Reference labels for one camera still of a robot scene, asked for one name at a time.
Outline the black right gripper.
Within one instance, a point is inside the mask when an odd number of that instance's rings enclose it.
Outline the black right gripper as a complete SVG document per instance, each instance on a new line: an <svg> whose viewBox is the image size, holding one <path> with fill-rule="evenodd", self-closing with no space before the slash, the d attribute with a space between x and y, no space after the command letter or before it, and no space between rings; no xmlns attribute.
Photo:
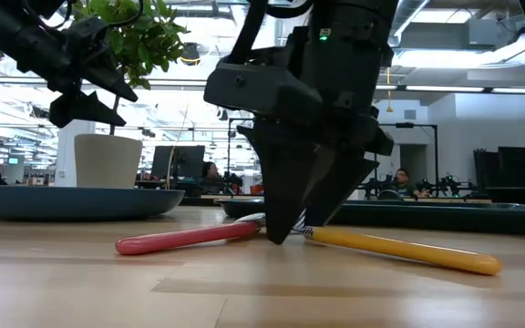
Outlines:
<svg viewBox="0 0 525 328"><path fill-rule="evenodd" d="M388 26L298 26L284 46L266 48L254 48L257 34L243 27L204 99L254 115L237 132L258 155L267 239L280 245L306 206L306 226L334 217L379 165L364 151L391 153L372 102L392 50Z"/></svg>

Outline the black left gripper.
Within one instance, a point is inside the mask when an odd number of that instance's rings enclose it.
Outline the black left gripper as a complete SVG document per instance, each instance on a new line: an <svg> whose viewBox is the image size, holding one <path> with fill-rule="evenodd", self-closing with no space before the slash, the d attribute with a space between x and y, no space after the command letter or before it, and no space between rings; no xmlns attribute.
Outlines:
<svg viewBox="0 0 525 328"><path fill-rule="evenodd" d="M29 13L20 14L14 32L14 60L19 71L37 74L54 91L67 93L86 79L118 97L138 100L111 61L108 25L97 17L57 30L44 27ZM63 128L76 119L126 125L115 110L98 100L96 92L63 94L50 104L49 121L55 126Z"/></svg>

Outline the yellow-handled metal cutlery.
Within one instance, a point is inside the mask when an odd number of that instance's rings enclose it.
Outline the yellow-handled metal cutlery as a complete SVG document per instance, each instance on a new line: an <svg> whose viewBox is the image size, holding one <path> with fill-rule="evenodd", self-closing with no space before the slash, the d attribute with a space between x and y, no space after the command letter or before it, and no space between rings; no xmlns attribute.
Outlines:
<svg viewBox="0 0 525 328"><path fill-rule="evenodd" d="M493 276L503 269L502 263L488 254L399 241L332 228L312 227L305 225L304 219L300 219L294 225L293 230L301 232L310 241L396 256L465 272Z"/></svg>

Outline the pink-handled metal cutlery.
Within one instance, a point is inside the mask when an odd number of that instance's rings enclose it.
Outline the pink-handled metal cutlery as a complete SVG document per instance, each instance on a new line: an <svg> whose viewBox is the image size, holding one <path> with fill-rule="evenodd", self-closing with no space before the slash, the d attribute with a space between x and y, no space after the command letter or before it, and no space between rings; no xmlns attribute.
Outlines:
<svg viewBox="0 0 525 328"><path fill-rule="evenodd" d="M141 255L210 241L248 238L264 224L265 215L254 213L229 224L123 238L116 242L115 249L121 255Z"/></svg>

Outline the dark blue round plate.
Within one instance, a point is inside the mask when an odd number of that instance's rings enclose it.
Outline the dark blue round plate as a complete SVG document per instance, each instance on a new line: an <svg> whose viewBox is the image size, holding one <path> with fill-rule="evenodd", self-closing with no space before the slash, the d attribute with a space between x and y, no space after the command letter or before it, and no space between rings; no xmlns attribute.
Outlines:
<svg viewBox="0 0 525 328"><path fill-rule="evenodd" d="M145 220L177 207L182 190L0 185L0 220Z"/></svg>

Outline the dark green plastic tray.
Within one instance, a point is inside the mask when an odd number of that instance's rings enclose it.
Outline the dark green plastic tray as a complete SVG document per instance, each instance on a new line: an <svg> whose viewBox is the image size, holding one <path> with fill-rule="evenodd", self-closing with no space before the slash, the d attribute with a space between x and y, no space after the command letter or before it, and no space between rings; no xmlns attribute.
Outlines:
<svg viewBox="0 0 525 328"><path fill-rule="evenodd" d="M525 236L525 205L349 200L326 223L341 226Z"/></svg>

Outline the beige round plant pot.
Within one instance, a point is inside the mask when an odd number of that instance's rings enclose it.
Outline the beige round plant pot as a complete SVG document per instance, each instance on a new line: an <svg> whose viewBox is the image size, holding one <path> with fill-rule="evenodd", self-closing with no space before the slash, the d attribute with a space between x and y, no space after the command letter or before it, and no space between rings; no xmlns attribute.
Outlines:
<svg viewBox="0 0 525 328"><path fill-rule="evenodd" d="M75 164L79 188L133 189L143 144L113 135L75 136Z"/></svg>

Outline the white square column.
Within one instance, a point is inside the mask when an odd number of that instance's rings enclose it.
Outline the white square column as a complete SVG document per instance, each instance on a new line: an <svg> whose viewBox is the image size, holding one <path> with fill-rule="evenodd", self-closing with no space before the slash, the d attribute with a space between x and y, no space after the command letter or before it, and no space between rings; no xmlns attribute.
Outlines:
<svg viewBox="0 0 525 328"><path fill-rule="evenodd" d="M72 120L58 131L55 170L55 185L57 187L76 187L75 137L81 134L93 134L94 132L94 122L77 119Z"/></svg>

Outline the green leafy plant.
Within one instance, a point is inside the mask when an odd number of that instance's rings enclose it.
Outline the green leafy plant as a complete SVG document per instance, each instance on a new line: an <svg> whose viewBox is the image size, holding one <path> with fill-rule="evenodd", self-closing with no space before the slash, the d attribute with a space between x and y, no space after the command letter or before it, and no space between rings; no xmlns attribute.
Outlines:
<svg viewBox="0 0 525 328"><path fill-rule="evenodd" d="M150 89L149 75L166 72L181 57L187 28L164 0L75 0L74 18L97 17L108 24L112 65L130 87Z"/></svg>

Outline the black computer monitor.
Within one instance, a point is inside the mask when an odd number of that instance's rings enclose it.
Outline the black computer monitor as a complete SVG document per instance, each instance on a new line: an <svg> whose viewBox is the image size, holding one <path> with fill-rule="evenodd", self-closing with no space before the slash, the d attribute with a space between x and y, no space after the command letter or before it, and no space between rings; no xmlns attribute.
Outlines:
<svg viewBox="0 0 525 328"><path fill-rule="evenodd" d="M204 159L204 146L157 146L151 167L151 175L157 178L199 178Z"/></svg>

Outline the dark storage cabinet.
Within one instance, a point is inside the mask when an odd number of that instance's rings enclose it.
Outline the dark storage cabinet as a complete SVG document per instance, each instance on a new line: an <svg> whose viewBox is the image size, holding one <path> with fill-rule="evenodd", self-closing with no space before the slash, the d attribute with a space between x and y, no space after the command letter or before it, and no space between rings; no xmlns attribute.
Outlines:
<svg viewBox="0 0 525 328"><path fill-rule="evenodd" d="M478 185L487 188L525 188L525 148L475 149L473 159Z"/></svg>

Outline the black metal rig frame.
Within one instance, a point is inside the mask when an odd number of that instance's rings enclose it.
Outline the black metal rig frame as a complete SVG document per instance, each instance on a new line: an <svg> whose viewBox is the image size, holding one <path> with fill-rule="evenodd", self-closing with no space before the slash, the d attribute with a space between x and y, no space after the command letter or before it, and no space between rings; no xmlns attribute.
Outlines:
<svg viewBox="0 0 525 328"><path fill-rule="evenodd" d="M432 195L438 197L438 126L401 122L382 123L380 127L393 137L395 146L389 157L377 156L381 164L375 176L395 173L396 169L404 168L408 170L414 184L427 179L432 185Z"/></svg>

